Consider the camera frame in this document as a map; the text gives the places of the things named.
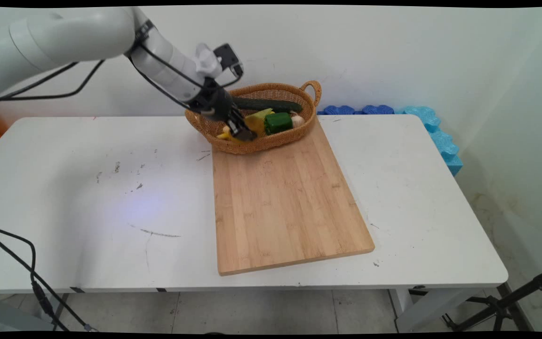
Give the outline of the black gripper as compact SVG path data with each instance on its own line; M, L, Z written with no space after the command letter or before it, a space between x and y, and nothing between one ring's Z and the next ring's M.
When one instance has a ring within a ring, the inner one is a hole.
M199 114L211 121L226 123L226 141L251 142L258 134L245 122L239 110L233 110L230 94L214 79L204 79L199 92Z

